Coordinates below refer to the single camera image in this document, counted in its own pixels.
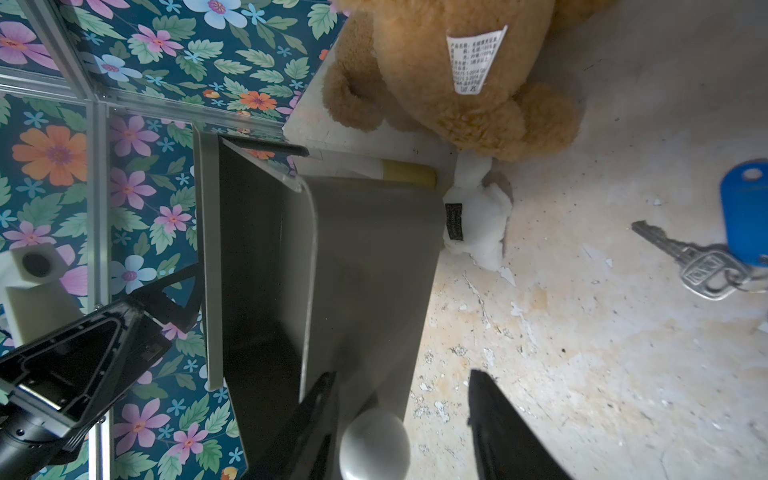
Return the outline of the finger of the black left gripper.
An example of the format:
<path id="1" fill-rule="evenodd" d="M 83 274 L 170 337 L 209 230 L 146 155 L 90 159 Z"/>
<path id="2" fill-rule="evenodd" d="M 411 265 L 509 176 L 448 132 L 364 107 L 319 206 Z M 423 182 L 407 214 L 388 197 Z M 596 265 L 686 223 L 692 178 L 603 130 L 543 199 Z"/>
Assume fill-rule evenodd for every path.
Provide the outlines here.
<path id="1" fill-rule="evenodd" d="M 190 279 L 193 280 L 192 292 L 184 305 L 176 303 L 165 293 L 172 284 Z M 129 297 L 160 323 L 172 323 L 180 331 L 189 332 L 197 323 L 203 304 L 203 266 L 200 263 L 189 265 L 134 290 Z"/>

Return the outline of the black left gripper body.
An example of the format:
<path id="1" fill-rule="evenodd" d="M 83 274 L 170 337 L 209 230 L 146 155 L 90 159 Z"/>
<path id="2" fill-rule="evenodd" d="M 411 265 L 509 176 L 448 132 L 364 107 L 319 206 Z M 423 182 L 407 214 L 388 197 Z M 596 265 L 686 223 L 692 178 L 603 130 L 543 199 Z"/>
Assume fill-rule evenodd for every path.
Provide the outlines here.
<path id="1" fill-rule="evenodd" d="M 169 350 L 164 325 L 125 298 L 2 357 L 2 449 L 77 449 Z"/>

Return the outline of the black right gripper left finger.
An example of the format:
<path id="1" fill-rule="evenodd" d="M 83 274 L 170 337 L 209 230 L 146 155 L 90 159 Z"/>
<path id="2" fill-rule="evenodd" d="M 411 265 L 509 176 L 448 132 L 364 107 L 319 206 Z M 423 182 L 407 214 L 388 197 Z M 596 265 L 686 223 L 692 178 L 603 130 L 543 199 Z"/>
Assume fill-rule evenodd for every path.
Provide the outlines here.
<path id="1" fill-rule="evenodd" d="M 330 479 L 339 420 L 337 374 L 315 382 L 245 479 Z"/>

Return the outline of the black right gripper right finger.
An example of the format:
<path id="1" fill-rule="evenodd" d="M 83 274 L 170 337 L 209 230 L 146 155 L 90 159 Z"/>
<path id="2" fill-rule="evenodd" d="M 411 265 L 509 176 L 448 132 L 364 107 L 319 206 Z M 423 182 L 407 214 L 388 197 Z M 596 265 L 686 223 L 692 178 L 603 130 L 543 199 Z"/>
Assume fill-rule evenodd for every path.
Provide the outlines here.
<path id="1" fill-rule="evenodd" d="M 480 479 L 571 479 L 487 372 L 471 371 L 468 407 Z"/>

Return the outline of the key with blue tag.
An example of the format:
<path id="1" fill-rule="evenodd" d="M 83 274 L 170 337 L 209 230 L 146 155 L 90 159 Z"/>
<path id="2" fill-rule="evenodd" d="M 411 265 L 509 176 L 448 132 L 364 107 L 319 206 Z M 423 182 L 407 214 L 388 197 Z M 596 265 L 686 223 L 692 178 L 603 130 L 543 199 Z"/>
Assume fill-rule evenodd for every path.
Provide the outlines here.
<path id="1" fill-rule="evenodd" d="M 683 287 L 709 301 L 734 293 L 767 293 L 767 159 L 731 167 L 717 186 L 719 232 L 684 240 L 662 227 L 637 220 L 630 230 L 677 267 Z"/>

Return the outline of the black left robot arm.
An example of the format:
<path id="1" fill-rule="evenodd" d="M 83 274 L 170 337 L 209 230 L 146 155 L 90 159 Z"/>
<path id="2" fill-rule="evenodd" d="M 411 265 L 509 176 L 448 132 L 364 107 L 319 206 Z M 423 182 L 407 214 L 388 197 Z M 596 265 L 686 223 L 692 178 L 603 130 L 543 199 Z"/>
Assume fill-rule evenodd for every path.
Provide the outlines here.
<path id="1" fill-rule="evenodd" d="M 204 297 L 193 264 L 85 315 L 76 312 L 1 359 L 1 475 L 28 479 L 80 453 L 88 431 L 187 332 Z"/>

